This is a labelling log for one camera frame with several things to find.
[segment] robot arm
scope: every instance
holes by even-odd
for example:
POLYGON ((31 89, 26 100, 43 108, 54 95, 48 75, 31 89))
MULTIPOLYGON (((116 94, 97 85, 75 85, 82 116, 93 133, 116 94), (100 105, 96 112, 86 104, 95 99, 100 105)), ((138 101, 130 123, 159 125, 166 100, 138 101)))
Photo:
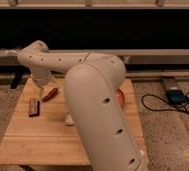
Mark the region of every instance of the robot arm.
POLYGON ((36 41, 18 53, 38 86, 51 80, 51 70, 64 72, 65 99, 95 171, 147 170, 116 99, 125 67, 114 55, 48 53, 36 41))

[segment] orange object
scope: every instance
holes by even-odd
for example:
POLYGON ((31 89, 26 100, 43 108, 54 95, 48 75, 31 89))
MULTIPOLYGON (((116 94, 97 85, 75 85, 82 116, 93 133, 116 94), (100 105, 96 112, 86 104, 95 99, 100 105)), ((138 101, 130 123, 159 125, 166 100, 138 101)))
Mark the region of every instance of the orange object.
POLYGON ((58 93, 59 93, 58 88, 53 88, 53 89, 49 92, 49 94, 47 94, 47 95, 42 99, 42 101, 43 101, 43 102, 47 102, 47 101, 51 100, 52 98, 54 98, 58 93))
POLYGON ((124 102, 125 102, 125 96, 124 96, 124 93, 121 89, 117 90, 116 97, 117 97, 118 102, 120 103, 120 106, 123 107, 124 102))

